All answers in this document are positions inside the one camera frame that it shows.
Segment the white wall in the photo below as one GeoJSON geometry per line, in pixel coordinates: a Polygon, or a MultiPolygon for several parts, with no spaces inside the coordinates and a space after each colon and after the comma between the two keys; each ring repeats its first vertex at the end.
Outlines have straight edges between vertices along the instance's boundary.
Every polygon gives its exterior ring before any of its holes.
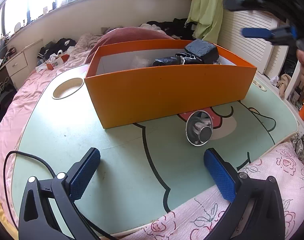
{"type": "Polygon", "coordinates": [[[139,26],[148,21],[187,18],[191,0],[77,0],[55,9],[19,31],[9,41],[20,51],[43,39],[78,40],[84,33],[100,34],[101,27],[139,26]]]}

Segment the pink floral fabric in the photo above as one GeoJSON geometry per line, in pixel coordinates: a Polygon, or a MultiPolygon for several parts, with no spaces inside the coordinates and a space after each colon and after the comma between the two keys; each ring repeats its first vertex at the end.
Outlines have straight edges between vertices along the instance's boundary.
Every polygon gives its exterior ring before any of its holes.
{"type": "MultiPolygon", "coordinates": [[[[285,218],[285,239],[295,233],[304,220],[304,166],[291,143],[282,143],[271,152],[240,170],[254,179],[274,176],[279,185],[285,218]]],[[[229,201],[217,186],[188,200],[124,240],[203,240],[220,220],[229,201]]],[[[247,208],[233,236],[240,234],[251,213],[247,208]]]]}

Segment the small orange box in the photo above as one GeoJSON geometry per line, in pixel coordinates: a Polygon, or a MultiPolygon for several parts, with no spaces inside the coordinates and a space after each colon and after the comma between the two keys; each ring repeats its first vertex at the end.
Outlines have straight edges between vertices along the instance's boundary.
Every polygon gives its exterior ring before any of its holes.
{"type": "Polygon", "coordinates": [[[220,46],[217,46],[220,58],[230,65],[128,69],[132,68],[135,57],[174,56],[190,42],[129,41],[98,47],[86,73],[85,84],[103,128],[243,99],[256,67],[220,46]]]}

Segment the yellow cloth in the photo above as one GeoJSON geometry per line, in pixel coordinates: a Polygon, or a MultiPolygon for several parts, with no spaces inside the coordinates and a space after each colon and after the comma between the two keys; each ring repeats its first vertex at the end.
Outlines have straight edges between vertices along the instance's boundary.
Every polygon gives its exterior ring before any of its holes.
{"type": "Polygon", "coordinates": [[[223,18],[223,0],[192,0],[187,22],[196,22],[193,36],[217,43],[223,18]]]}
{"type": "Polygon", "coordinates": [[[16,230],[16,228],[12,226],[6,219],[1,202],[0,202],[0,222],[14,240],[19,240],[19,233],[16,230]]]}

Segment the pink bedsheet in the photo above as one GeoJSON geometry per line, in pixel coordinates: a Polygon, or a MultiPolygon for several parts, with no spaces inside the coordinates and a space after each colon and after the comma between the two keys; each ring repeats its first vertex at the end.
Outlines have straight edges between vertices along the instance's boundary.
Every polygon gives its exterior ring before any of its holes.
{"type": "MultiPolygon", "coordinates": [[[[3,165],[4,159],[8,152],[15,150],[18,146],[20,135],[39,100],[44,89],[50,81],[63,71],[82,65],[93,46],[100,39],[100,36],[92,34],[83,35],[76,44],[73,52],[70,54],[68,61],[55,70],[44,69],[37,73],[35,70],[26,79],[23,86],[13,98],[4,118],[0,123],[0,200],[7,219],[12,223],[4,195],[3,187],[3,165]]],[[[9,158],[6,169],[6,185],[9,199],[11,196],[12,171],[14,167],[14,155],[9,158]]]]}

